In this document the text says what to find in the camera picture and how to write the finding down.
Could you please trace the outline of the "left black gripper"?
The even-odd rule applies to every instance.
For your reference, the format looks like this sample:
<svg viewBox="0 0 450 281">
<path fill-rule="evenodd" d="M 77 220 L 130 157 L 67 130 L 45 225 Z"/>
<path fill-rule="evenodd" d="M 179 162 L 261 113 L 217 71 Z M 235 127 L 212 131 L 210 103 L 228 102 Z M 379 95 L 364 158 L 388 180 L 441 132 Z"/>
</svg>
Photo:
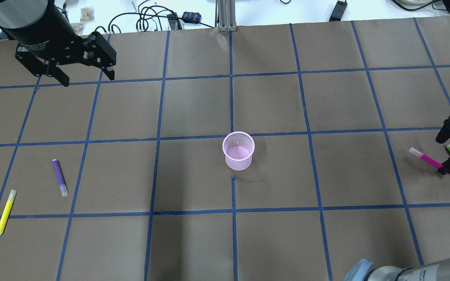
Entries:
<svg viewBox="0 0 450 281">
<path fill-rule="evenodd" d="M 83 64 L 115 79 L 116 51 L 107 39 L 97 31 L 78 36 L 54 4 L 46 4 L 30 23 L 5 26 L 5 32 L 18 41 L 16 60 L 35 76 L 55 78 L 68 87 L 70 78 L 59 66 Z"/>
</svg>

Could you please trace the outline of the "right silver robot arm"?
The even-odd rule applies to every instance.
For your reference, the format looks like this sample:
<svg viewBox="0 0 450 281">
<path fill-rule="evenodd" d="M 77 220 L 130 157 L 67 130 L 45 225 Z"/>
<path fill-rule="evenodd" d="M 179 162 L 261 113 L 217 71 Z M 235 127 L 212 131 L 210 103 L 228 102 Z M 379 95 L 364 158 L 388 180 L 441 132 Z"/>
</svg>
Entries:
<svg viewBox="0 0 450 281">
<path fill-rule="evenodd" d="M 376 259 L 359 260 L 346 281 L 450 281 L 450 175 L 424 161 L 450 157 L 450 139 L 436 142 L 435 130 L 398 130 L 389 138 L 405 213 L 418 264 Z"/>
</svg>

